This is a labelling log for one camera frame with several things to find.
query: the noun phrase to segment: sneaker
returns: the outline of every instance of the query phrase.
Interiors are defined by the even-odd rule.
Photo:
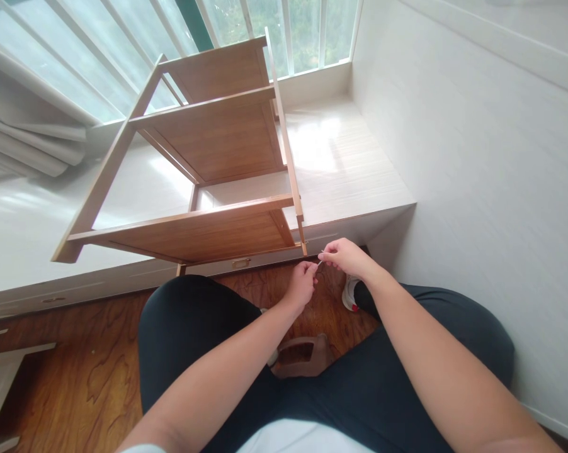
[[[267,311],[267,308],[261,308],[261,314],[265,313]],[[278,361],[278,350],[276,349],[273,354],[270,356],[270,359],[267,361],[267,366],[268,367],[273,367],[276,362]]]
[[[354,276],[347,276],[347,281],[345,283],[345,288],[343,288],[343,294],[341,298],[343,299],[343,305],[349,311],[358,311],[360,307],[355,304],[355,286],[358,284],[360,279]]]

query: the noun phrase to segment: metal handle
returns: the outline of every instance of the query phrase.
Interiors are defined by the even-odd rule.
[[[251,263],[250,258],[244,258],[238,261],[232,261],[232,269],[242,269],[244,267],[248,267]]]

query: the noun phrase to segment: wooden shelf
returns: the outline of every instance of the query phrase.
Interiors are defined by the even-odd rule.
[[[268,36],[165,61],[161,56],[123,123],[99,176],[71,223],[53,261],[73,263],[82,247],[95,244],[181,265],[302,248],[303,210],[277,78],[269,84],[263,47]],[[188,104],[145,115],[160,80],[171,75]],[[276,132],[281,118],[284,154]],[[194,185],[191,212],[141,223],[92,230],[135,132]],[[287,171],[291,192],[220,208],[194,211],[199,187]],[[295,242],[282,208],[294,206],[301,241]]]

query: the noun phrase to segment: leg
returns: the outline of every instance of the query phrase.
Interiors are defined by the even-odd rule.
[[[206,277],[177,277],[158,288],[139,322],[144,413],[192,363],[260,314],[249,301]],[[236,451],[265,423],[279,385],[265,367],[205,451]]]
[[[404,287],[510,385],[513,344],[489,311],[453,291]],[[365,285],[357,285],[355,301],[378,316]],[[290,410],[291,417],[330,425],[377,452],[452,451],[424,410],[382,326],[320,376],[297,385],[305,403]]]

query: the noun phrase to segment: white curtain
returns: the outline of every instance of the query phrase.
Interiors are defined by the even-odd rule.
[[[84,157],[86,127],[98,123],[0,52],[0,170],[58,176]]]

